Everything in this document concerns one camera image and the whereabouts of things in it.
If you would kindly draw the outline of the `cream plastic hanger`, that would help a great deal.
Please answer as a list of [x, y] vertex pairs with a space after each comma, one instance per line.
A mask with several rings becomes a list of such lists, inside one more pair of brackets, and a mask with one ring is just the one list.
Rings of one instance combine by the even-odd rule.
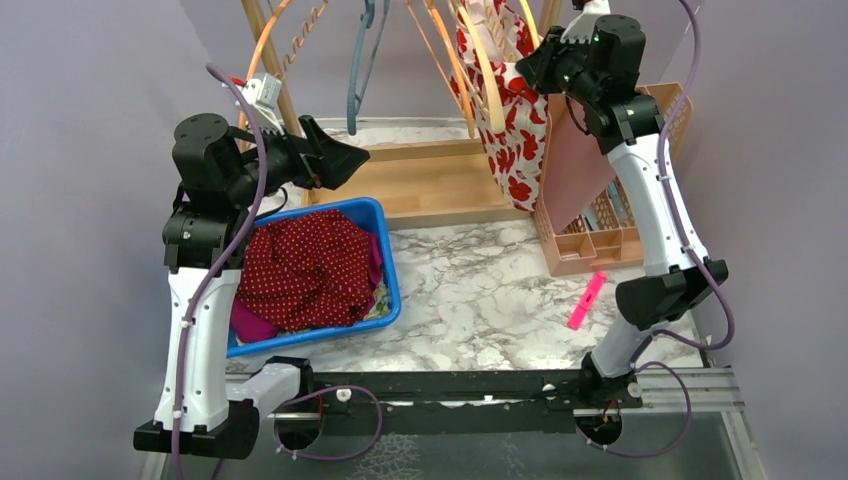
[[461, 1], [456, 0], [450, 0], [449, 4], [453, 8], [453, 11], [459, 16], [471, 37], [474, 51], [477, 54], [480, 63], [481, 75], [485, 87], [483, 99], [486, 104], [485, 110], [489, 115], [490, 127], [494, 134], [501, 134], [505, 131], [503, 106], [495, 75], [488, 54], [485, 51], [483, 41], [464, 4]]

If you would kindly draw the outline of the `red poppy print skirt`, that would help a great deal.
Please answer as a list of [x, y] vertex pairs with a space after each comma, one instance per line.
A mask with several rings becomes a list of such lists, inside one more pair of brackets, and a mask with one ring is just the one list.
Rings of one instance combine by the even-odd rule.
[[456, 22], [453, 47], [458, 65], [449, 85], [474, 120], [489, 170], [503, 197], [524, 212], [536, 209], [547, 144], [548, 99], [529, 89], [515, 68], [535, 50], [526, 43], [521, 8], [506, 1], [461, 1], [471, 16], [488, 54], [501, 97], [505, 131], [494, 134], [483, 99], [485, 87], [471, 37], [448, 4]]

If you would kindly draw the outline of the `grey-blue hanger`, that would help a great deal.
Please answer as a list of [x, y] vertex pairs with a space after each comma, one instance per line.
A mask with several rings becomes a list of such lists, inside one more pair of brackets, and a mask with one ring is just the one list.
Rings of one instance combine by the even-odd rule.
[[[346, 91], [346, 131], [351, 136], [355, 135], [358, 131], [358, 115], [379, 51], [391, 1], [365, 0], [363, 5], [364, 10], [359, 17]], [[365, 55], [365, 43], [368, 31], [373, 27], [376, 27], [373, 44], [371, 45], [370, 53]]]

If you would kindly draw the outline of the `orange wavy hanger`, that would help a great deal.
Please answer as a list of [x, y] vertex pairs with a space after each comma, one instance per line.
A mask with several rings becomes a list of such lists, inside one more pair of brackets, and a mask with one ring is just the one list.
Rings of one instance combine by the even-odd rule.
[[254, 49], [248, 65], [247, 78], [252, 78], [258, 71], [259, 65], [262, 65], [266, 73], [282, 82], [273, 106], [276, 106], [281, 113], [284, 126], [294, 134], [301, 134], [298, 117], [286, 84], [288, 70], [295, 62], [307, 36], [314, 30], [316, 23], [321, 19], [330, 2], [327, 0], [320, 1], [309, 11], [307, 19], [301, 24], [299, 33], [292, 39], [291, 48], [282, 57], [277, 54], [272, 34], [277, 21], [289, 7], [291, 1], [283, 0], [276, 6], [272, 6], [269, 16], [265, 15], [260, 2], [257, 0], [242, 0], [241, 4], [254, 39]]

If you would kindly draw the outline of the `lemon print skirt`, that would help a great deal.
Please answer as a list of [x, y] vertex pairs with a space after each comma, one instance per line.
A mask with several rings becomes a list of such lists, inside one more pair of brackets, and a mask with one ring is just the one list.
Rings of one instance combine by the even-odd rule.
[[391, 309], [389, 306], [390, 298], [390, 291], [385, 282], [381, 280], [374, 289], [371, 307], [362, 320], [372, 320], [386, 316]]

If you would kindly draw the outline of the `magenta pleated skirt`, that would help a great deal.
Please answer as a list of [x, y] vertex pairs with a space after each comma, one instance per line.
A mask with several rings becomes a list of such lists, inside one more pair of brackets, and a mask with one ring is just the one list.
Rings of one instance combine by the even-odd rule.
[[[374, 233], [369, 233], [368, 236], [371, 240], [371, 252], [370, 259], [368, 261], [368, 276], [370, 283], [375, 289], [376, 285], [381, 280], [384, 281], [384, 261], [380, 250], [379, 237]], [[236, 335], [236, 342], [238, 345], [256, 343], [289, 334], [289, 331], [276, 325], [272, 325], [264, 318], [251, 311], [238, 298], [234, 300], [232, 306], [230, 328]]]

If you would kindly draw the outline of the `yellow wavy hanger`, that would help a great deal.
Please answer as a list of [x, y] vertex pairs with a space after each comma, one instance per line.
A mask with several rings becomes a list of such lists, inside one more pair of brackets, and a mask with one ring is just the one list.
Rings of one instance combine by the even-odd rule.
[[537, 24], [528, 0], [519, 0], [519, 6], [523, 15], [526, 26], [526, 43], [531, 45], [534, 50], [538, 49], [541, 44], [541, 36], [538, 32]]

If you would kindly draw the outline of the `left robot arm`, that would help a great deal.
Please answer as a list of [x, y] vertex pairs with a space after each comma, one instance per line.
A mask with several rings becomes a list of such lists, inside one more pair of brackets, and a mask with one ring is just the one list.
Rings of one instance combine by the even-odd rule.
[[299, 136], [277, 127], [251, 133], [202, 113], [175, 128], [180, 183], [162, 233], [169, 357], [156, 411], [133, 434], [138, 451], [242, 460], [263, 416], [280, 403], [298, 411], [313, 401], [305, 360], [275, 357], [240, 387], [225, 381], [230, 313], [260, 201], [286, 183], [334, 190], [369, 157], [308, 115], [300, 124]]

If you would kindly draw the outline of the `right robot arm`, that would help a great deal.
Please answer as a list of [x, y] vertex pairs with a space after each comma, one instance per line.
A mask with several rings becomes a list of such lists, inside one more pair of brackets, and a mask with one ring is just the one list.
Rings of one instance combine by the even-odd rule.
[[688, 106], [686, 93], [664, 112], [636, 87], [646, 45], [640, 23], [600, 1], [579, 8], [567, 27], [551, 27], [517, 70], [536, 92], [581, 105], [583, 131], [615, 171], [643, 246], [644, 276], [617, 286], [618, 316], [581, 364], [578, 396], [600, 407], [632, 382], [650, 340], [710, 296], [728, 267], [700, 241], [673, 172], [669, 135]]

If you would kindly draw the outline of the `blue plastic bin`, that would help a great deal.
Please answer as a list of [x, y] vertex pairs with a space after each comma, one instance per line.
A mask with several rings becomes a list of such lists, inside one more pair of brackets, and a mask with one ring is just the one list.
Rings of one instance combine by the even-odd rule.
[[296, 218], [309, 213], [325, 210], [338, 210], [360, 228], [374, 233], [379, 237], [380, 250], [384, 261], [383, 277], [391, 296], [389, 303], [389, 306], [391, 307], [390, 312], [384, 317], [359, 321], [349, 327], [315, 328], [296, 333], [289, 333], [269, 340], [248, 343], [245, 345], [237, 344], [236, 335], [231, 330], [227, 349], [228, 357], [236, 358], [259, 354], [306, 342], [324, 341], [345, 335], [358, 334], [386, 327], [398, 319], [402, 309], [398, 277], [390, 245], [387, 219], [382, 205], [376, 199], [370, 197], [359, 197], [312, 207], [278, 212], [257, 220], [255, 230], [261, 226], [281, 219]]

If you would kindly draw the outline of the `wooden clothes rack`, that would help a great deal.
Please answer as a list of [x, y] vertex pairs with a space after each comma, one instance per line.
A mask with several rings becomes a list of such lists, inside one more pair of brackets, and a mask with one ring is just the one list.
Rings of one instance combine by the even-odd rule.
[[505, 200], [489, 170], [474, 120], [449, 85], [458, 65], [453, 47], [456, 22], [449, 1], [411, 1], [408, 11], [418, 29], [432, 24], [436, 34], [425, 45], [460, 110], [467, 135], [462, 140], [373, 146], [370, 159], [335, 190], [304, 190], [300, 205], [312, 207], [354, 197], [378, 200], [394, 229], [508, 221], [531, 212]]

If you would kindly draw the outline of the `pink clipboard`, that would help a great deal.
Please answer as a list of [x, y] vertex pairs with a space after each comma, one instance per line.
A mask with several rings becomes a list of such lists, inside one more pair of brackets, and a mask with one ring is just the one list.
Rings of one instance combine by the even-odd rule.
[[548, 97], [540, 209], [555, 233], [564, 231], [615, 178], [596, 139], [583, 134], [583, 109], [563, 95]]

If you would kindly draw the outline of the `peach plastic organizer basket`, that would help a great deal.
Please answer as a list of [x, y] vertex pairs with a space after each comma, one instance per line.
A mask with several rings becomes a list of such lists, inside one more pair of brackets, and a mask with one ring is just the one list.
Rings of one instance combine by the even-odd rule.
[[635, 219], [616, 177], [560, 233], [553, 231], [547, 214], [540, 209], [540, 193], [532, 219], [551, 275], [568, 276], [642, 265], [642, 245]]

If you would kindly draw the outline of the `pink marker pen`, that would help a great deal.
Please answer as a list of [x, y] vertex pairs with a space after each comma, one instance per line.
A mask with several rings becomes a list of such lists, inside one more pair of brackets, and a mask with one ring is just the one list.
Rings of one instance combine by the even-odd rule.
[[580, 329], [583, 322], [588, 317], [598, 295], [601, 293], [606, 280], [607, 275], [605, 272], [596, 272], [593, 275], [567, 321], [568, 328], [572, 330]]

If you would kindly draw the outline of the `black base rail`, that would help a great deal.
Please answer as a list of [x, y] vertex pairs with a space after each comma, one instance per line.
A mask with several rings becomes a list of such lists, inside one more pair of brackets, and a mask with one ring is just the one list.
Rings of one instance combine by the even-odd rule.
[[269, 417], [325, 436], [542, 432], [573, 434], [576, 418], [642, 406], [635, 378], [595, 382], [579, 370], [316, 372], [307, 392]]

